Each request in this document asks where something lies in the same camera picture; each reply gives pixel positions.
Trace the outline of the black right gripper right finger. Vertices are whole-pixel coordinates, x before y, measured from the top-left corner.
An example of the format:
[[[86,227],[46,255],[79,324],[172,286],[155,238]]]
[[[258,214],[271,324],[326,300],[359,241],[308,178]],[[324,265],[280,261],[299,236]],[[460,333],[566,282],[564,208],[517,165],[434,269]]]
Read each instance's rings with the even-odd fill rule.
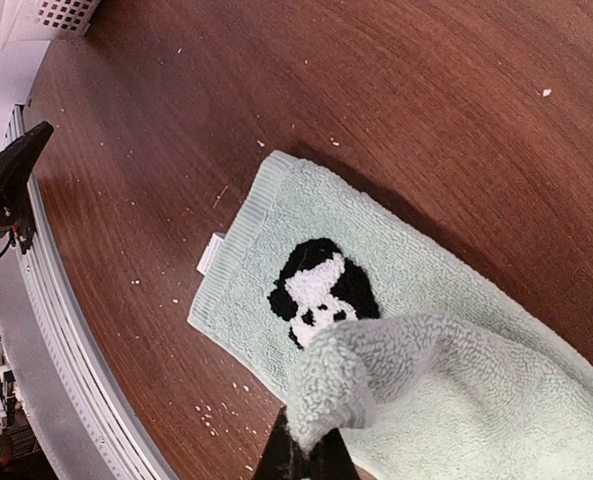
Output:
[[[338,429],[327,433],[309,455],[312,480],[359,480],[359,474]]]

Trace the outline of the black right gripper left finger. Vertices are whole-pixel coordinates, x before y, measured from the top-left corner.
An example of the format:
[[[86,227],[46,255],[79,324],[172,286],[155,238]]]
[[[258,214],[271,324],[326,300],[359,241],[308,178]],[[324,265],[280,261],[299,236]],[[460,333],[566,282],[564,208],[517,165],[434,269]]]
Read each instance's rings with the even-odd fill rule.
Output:
[[[310,478],[308,460],[289,434],[286,407],[283,406],[278,412],[252,479],[302,480]]]

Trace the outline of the mint green towel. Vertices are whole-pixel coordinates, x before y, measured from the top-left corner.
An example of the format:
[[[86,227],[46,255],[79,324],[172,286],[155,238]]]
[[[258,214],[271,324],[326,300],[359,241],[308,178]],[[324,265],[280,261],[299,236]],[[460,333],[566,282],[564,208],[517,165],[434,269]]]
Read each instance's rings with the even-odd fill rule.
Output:
[[[379,479],[593,479],[593,366],[308,160],[262,162],[189,322],[284,402],[272,479],[334,429]]]

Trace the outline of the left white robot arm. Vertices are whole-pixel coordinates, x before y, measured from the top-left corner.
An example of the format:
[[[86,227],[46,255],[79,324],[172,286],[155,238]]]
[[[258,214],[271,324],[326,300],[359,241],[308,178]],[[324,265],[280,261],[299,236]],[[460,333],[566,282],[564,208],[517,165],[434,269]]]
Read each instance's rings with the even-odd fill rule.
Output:
[[[43,121],[0,151],[0,238],[11,238],[23,254],[36,232],[28,182],[53,133],[54,127]]]

